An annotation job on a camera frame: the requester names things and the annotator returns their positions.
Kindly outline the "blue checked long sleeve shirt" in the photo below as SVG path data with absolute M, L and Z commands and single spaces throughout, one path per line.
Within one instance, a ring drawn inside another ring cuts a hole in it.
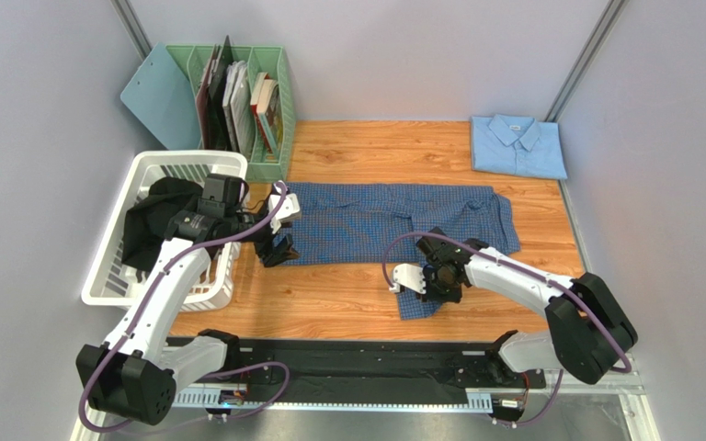
M 302 216 L 291 234 L 294 266 L 380 263 L 388 244 L 408 232 L 440 228 L 503 254 L 521 248 L 510 201 L 491 187 L 292 182 Z

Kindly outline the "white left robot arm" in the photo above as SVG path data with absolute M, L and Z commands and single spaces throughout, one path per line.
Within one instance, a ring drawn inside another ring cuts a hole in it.
M 251 243 L 265 266 L 297 258 L 292 239 L 274 239 L 300 218 L 299 200 L 286 183 L 273 184 L 259 211 L 245 208 L 247 183 L 232 175 L 210 174 L 187 195 L 150 196 L 125 219 L 125 255 L 130 257 L 135 221 L 157 218 L 152 236 L 161 242 L 150 257 L 146 290 L 100 345 L 84 345 L 75 365 L 83 385 L 78 417 L 99 434 L 132 423 L 163 422 L 177 394 L 204 379 L 228 379 L 248 371 L 237 336 L 205 330 L 189 343 L 166 351 L 169 331 L 190 289 L 225 245 Z

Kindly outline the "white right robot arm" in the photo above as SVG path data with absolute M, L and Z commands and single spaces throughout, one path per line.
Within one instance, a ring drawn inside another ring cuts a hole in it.
M 632 372 L 627 353 L 638 334 L 601 277 L 541 271 L 485 242 L 452 240 L 439 228 L 424 234 L 416 246 L 427 261 L 422 297 L 458 302 L 464 288 L 481 288 L 546 321 L 544 332 L 508 332 L 495 341 L 494 358 L 508 371 L 562 369 L 588 385 L 610 372 Z

